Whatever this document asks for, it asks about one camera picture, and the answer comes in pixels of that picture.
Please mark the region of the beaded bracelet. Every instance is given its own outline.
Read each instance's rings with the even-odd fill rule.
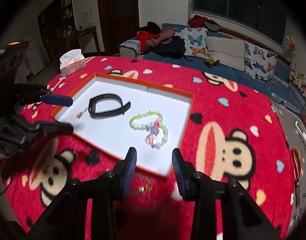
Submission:
[[[158,116],[155,122],[150,122],[147,124],[133,123],[133,121],[136,119],[141,119],[141,118],[145,118],[145,117],[152,116],[152,115]],[[162,123],[162,120],[163,120],[163,116],[161,113],[157,111],[148,111],[145,114],[138,114],[136,116],[133,116],[129,121],[129,125],[134,130],[146,130],[147,132],[150,132],[150,134],[147,135],[145,138],[146,143],[151,145],[152,148],[160,149],[167,142],[167,137],[168,137],[168,132],[169,132],[168,128],[166,128],[166,126]],[[157,143],[157,135],[160,132],[159,128],[162,129],[164,136],[162,138],[162,141],[160,143]]]

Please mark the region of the window sill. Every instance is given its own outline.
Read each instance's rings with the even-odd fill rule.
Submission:
[[[225,18],[225,17],[221,17],[221,16],[218,16],[218,15],[215,15],[215,14],[211,14],[211,13],[206,13],[206,12],[200,12],[200,11],[192,11],[192,14],[200,14],[200,15],[203,15],[203,16],[210,16],[212,18],[216,18],[216,19],[219,19],[219,20],[223,20],[223,21],[227,21],[227,22],[230,22],[232,24],[235,24],[235,25],[238,25],[240,27],[243,27],[245,29],[248,29],[260,36],[262,36],[263,38],[269,40],[270,42],[274,43],[274,45],[278,46],[279,48],[281,48],[282,50],[284,49],[283,46],[281,44],[278,44],[276,41],[272,40],[271,38],[267,37],[266,35],[264,35],[263,33],[260,33],[259,31],[249,27],[249,26],[246,26],[244,24],[241,24],[240,22],[236,22],[236,21],[233,21],[231,19],[228,19],[228,18]]]

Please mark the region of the blue couch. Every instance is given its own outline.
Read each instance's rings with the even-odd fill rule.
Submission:
[[[181,28],[186,26],[164,23],[162,27]],[[208,31],[208,36],[232,39],[230,36],[227,36],[225,34],[215,33],[211,31]],[[290,104],[298,108],[300,111],[306,104],[306,98],[303,97],[302,93],[297,89],[297,87],[293,85],[288,85],[288,76],[290,75],[290,68],[280,60],[277,60],[276,62],[276,70],[272,81],[263,82],[258,79],[254,80],[251,76],[246,75],[243,71],[232,69],[222,64],[219,64],[218,67],[207,68],[203,63],[204,60],[202,58],[187,57],[188,60],[192,60],[187,61],[183,57],[181,59],[173,59],[170,57],[161,57],[153,52],[144,55],[143,58],[148,60],[186,66],[199,71],[205,71],[217,76],[224,77],[226,79],[235,81],[238,84],[242,84],[249,88],[255,89],[260,93],[267,95],[272,101],[275,101],[273,96],[271,95],[271,93],[274,92],[283,100],[289,102]]]

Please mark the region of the scissors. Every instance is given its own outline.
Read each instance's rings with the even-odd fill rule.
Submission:
[[[291,155],[294,165],[294,181],[295,181],[295,199],[296,199],[296,208],[299,207],[299,201],[301,197],[301,191],[299,188],[299,178],[301,177],[302,164],[299,157],[298,151],[296,149],[291,150]]]

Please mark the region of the black backpack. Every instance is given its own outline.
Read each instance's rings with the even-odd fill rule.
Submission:
[[[162,56],[162,57],[171,57],[171,58],[181,58],[182,56],[187,61],[188,60],[184,53],[186,51],[184,39],[181,39],[180,36],[173,36],[172,41],[168,44],[159,44],[153,52]]]

